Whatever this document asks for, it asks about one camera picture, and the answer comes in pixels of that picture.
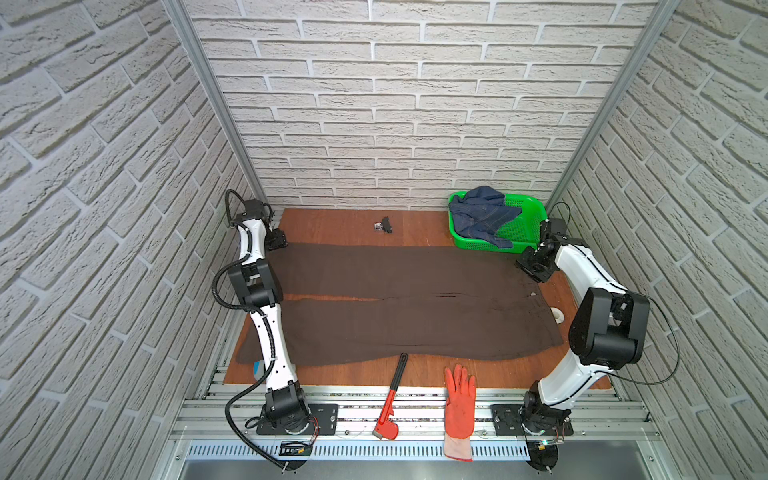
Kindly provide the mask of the brown trousers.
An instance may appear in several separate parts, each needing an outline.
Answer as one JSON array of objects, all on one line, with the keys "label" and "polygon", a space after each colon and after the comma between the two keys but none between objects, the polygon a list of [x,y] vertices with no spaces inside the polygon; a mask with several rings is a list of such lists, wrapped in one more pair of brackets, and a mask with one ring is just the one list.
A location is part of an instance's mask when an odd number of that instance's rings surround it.
[{"label": "brown trousers", "polygon": [[299,366],[400,353],[511,360],[563,343],[539,285],[510,254],[293,244],[268,260]]}]

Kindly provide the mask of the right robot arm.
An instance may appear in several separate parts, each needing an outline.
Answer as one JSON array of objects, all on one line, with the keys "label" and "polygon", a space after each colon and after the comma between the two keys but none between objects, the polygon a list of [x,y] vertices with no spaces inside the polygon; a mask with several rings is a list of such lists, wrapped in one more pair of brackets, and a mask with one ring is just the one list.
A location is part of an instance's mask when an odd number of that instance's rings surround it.
[{"label": "right robot arm", "polygon": [[526,248],[517,265],[539,283],[563,272],[579,301],[568,332],[569,351],[526,392],[520,410],[527,433],[563,434],[582,393],[641,359],[650,301],[620,285],[581,239],[567,234],[562,219],[540,223],[539,243]]}]

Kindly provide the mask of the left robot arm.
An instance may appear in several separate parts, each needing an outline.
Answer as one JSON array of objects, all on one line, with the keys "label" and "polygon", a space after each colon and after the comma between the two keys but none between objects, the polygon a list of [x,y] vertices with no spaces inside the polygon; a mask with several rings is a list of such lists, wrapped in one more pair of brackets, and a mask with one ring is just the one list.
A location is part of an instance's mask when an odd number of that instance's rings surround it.
[{"label": "left robot arm", "polygon": [[289,361],[281,321],[283,291],[267,259],[267,243],[275,237],[270,208],[256,199],[241,204],[242,212],[227,215],[239,236],[239,256],[225,268],[225,277],[235,293],[234,307],[249,315],[261,348],[261,418],[277,432],[298,435],[312,424],[311,410]]}]

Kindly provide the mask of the green plastic basket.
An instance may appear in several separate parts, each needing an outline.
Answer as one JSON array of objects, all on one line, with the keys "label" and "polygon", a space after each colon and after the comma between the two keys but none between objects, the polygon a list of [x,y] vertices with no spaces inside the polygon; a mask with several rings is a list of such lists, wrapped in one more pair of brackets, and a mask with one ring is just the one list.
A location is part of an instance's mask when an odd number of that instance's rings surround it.
[{"label": "green plastic basket", "polygon": [[[455,196],[463,197],[465,193],[466,192],[464,191],[453,193],[449,197],[449,203]],[[517,254],[523,252],[527,247],[536,247],[538,245],[540,222],[548,218],[544,205],[538,199],[531,196],[518,194],[504,195],[506,196],[507,205],[522,208],[522,214],[520,216],[501,227],[498,231],[500,237],[511,240],[514,243],[514,246],[512,248],[502,249],[482,240],[472,240],[459,236],[454,231],[454,224],[449,211],[449,232],[453,237],[456,247],[472,251]]]}]

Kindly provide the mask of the white tape roll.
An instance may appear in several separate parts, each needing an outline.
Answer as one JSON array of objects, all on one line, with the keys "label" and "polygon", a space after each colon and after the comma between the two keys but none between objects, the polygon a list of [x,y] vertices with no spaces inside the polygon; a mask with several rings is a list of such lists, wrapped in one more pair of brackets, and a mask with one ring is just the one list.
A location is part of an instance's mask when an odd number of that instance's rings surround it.
[{"label": "white tape roll", "polygon": [[560,309],[552,307],[551,312],[557,324],[562,324],[565,321],[565,315]]}]

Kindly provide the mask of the dark blue jeans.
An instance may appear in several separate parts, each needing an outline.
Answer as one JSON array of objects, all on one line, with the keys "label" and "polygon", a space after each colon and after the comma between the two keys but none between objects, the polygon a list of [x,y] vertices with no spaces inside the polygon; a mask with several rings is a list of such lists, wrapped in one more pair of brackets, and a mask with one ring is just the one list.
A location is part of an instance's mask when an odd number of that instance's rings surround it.
[{"label": "dark blue jeans", "polygon": [[461,237],[482,240],[497,248],[512,248],[511,240],[498,231],[522,214],[522,208],[506,204],[506,196],[490,186],[480,186],[455,196],[449,203],[454,231]]}]

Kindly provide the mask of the small black relay component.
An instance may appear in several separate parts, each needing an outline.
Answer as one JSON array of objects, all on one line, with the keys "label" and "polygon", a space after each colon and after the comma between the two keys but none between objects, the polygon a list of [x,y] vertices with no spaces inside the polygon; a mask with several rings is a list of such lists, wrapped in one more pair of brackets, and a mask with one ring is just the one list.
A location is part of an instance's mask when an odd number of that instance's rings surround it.
[{"label": "small black relay component", "polygon": [[375,223],[374,230],[391,234],[393,232],[393,227],[391,225],[390,219],[388,217],[384,217],[380,222]]}]

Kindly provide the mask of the blue grey work glove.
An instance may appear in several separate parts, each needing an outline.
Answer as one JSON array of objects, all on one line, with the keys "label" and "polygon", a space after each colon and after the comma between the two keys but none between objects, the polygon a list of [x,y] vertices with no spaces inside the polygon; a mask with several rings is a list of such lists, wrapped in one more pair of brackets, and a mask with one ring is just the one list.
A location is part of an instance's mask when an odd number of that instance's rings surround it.
[{"label": "blue grey work glove", "polygon": [[259,380],[264,376],[266,365],[263,360],[256,361],[253,365],[253,377],[255,380]]}]

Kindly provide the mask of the red rubber glove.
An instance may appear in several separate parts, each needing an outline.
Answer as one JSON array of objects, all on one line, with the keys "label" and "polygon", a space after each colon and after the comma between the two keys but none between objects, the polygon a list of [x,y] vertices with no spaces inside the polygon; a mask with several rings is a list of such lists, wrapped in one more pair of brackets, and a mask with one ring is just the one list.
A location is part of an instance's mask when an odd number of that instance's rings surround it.
[{"label": "red rubber glove", "polygon": [[444,370],[448,392],[444,408],[444,455],[450,459],[472,462],[470,437],[474,432],[477,382],[461,364]]}]

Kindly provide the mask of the red pipe wrench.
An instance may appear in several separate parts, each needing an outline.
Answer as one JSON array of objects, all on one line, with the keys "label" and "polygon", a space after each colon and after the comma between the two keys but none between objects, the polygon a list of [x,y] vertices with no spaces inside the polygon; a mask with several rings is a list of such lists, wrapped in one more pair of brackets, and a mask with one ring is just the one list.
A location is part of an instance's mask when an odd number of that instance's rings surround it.
[{"label": "red pipe wrench", "polygon": [[379,440],[395,440],[399,434],[399,427],[391,417],[394,415],[394,399],[405,372],[408,359],[409,355],[407,353],[401,353],[399,356],[387,398],[373,430],[374,436]]}]

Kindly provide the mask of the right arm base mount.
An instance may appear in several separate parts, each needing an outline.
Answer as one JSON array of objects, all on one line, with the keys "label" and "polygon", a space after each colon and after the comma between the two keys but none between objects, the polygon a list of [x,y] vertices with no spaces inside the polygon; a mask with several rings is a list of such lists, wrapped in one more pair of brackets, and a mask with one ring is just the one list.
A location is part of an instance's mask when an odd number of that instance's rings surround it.
[{"label": "right arm base mount", "polygon": [[570,410],[549,406],[525,407],[522,404],[494,404],[491,417],[497,436],[552,436],[574,434]]}]

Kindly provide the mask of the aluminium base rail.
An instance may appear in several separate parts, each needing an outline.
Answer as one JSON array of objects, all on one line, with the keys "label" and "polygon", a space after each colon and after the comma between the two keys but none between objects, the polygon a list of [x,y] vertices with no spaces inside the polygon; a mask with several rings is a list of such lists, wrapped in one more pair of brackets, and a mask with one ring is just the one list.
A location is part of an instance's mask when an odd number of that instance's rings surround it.
[{"label": "aluminium base rail", "polygon": [[[182,459],[253,459],[255,453],[231,430],[242,433],[270,455],[293,440],[267,422],[246,427],[264,405],[262,390],[225,405],[237,391],[234,385],[215,384],[203,400],[187,400],[176,417],[170,437],[178,442]],[[308,386],[305,395],[321,433],[312,460],[444,460],[444,405],[447,393],[437,387],[402,387],[395,394],[393,440],[377,438],[374,427],[389,390],[386,387]],[[613,390],[590,390],[581,396],[564,424],[534,435],[521,425],[520,389],[481,388],[477,393],[475,427],[471,437],[477,461],[526,461],[530,451],[574,441],[638,442],[647,451],[661,434],[641,402],[620,399]]]}]

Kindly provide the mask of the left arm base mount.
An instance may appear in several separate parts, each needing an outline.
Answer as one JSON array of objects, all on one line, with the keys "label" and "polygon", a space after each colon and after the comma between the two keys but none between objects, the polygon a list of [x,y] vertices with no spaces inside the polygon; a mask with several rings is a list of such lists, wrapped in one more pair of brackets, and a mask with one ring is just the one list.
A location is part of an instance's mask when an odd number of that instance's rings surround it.
[{"label": "left arm base mount", "polygon": [[256,426],[257,435],[310,436],[319,429],[320,436],[333,436],[336,433],[339,405],[331,403],[310,403],[309,412],[297,413],[271,421],[267,417],[267,407],[263,406]]}]

